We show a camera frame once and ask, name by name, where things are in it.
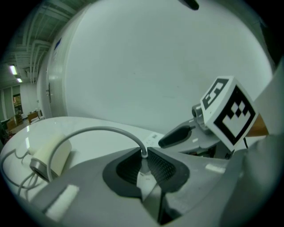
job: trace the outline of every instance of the white cylindrical object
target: white cylindrical object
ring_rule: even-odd
[[[33,156],[30,167],[34,172],[39,174],[40,177],[47,179],[46,167],[48,159],[51,155],[53,148],[65,138],[66,136],[62,133],[56,133],[42,146]],[[65,165],[65,162],[70,154],[72,145],[69,140],[65,141],[56,151],[52,163],[51,170],[57,176],[60,176]]]

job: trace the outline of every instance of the curved white surface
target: curved white surface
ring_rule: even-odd
[[[233,75],[253,100],[272,78],[253,33],[218,3],[104,0],[86,10],[70,44],[69,116],[94,117],[166,133],[217,76]]]
[[[79,129],[84,129],[91,126],[112,126],[123,130],[126,130],[136,137],[138,137],[145,146],[145,139],[152,133],[151,131],[140,129],[137,127],[122,125],[110,121],[103,121],[91,118],[82,117],[55,117],[49,118],[19,131],[8,143],[4,146],[0,159],[3,158],[7,152],[16,149],[17,155],[22,156],[27,151],[27,148],[38,150],[52,134],[61,132],[68,135]],[[81,163],[83,161],[104,156],[110,153],[114,153],[120,150],[138,147],[138,145],[131,139],[107,131],[94,131],[77,135],[70,139],[72,150],[69,158],[66,162],[64,169],[69,169],[72,166]],[[5,173],[13,181],[20,184],[25,177],[27,177],[32,171],[29,168],[31,156],[25,157],[23,164],[21,160],[17,159],[15,155],[8,157],[4,163]],[[29,191],[29,198],[32,198],[37,192],[39,192],[47,183],[43,180],[42,184],[35,189]],[[18,188],[8,183],[11,190],[17,193]]]

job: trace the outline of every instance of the white wall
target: white wall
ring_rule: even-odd
[[[41,109],[41,112],[46,119],[52,117],[50,104],[49,104],[49,97],[46,95],[47,94],[46,90],[48,90],[47,64],[48,64],[49,54],[50,51],[45,55],[41,63],[36,82],[36,93],[37,93],[37,99],[39,100],[39,108]]]
[[[28,115],[30,112],[38,108],[36,84],[23,83],[20,85],[20,95],[23,113]]]
[[[198,2],[198,11],[176,0],[93,4],[70,45],[68,115],[166,133],[219,75],[236,76],[254,100],[272,78],[261,45],[229,10]]]
[[[11,118],[15,115],[14,103],[12,101],[11,87],[4,89],[4,102],[7,118]]]
[[[20,94],[20,86],[14,86],[12,87],[13,95]]]
[[[4,109],[2,105],[2,92],[0,91],[0,121],[5,120]]]
[[[50,83],[50,108],[53,117],[67,115],[65,102],[66,61],[74,33],[88,6],[79,11],[57,34],[49,55],[47,78]]]

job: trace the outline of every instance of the white tabletop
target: white tabletop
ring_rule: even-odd
[[[35,124],[27,126],[19,131],[8,143],[4,146],[0,159],[13,149],[16,149],[18,156],[22,156],[27,151],[27,148],[38,150],[46,140],[55,132],[62,132],[68,135],[79,129],[84,129],[91,126],[112,126],[126,130],[139,138],[146,147],[158,146],[158,141],[162,138],[162,134],[155,133],[158,136],[153,139],[152,131],[123,125],[115,122],[98,120],[93,118],[82,117],[55,117],[39,121]],[[101,157],[120,150],[138,147],[131,139],[114,132],[94,131],[77,135],[70,139],[72,150],[65,164],[64,170],[73,167],[83,161]],[[15,155],[8,157],[4,163],[4,171],[9,178],[20,184],[25,177],[32,171],[29,168],[31,156],[25,157],[23,164],[21,160],[16,159]],[[38,180],[41,185],[29,191],[29,198],[32,198],[44,186],[47,185],[42,179]],[[18,188],[8,183],[13,193],[17,193]]]

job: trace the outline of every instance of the ceiling light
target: ceiling light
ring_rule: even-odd
[[[17,71],[16,71],[15,66],[10,66],[10,70],[11,70],[13,75],[17,75]]]

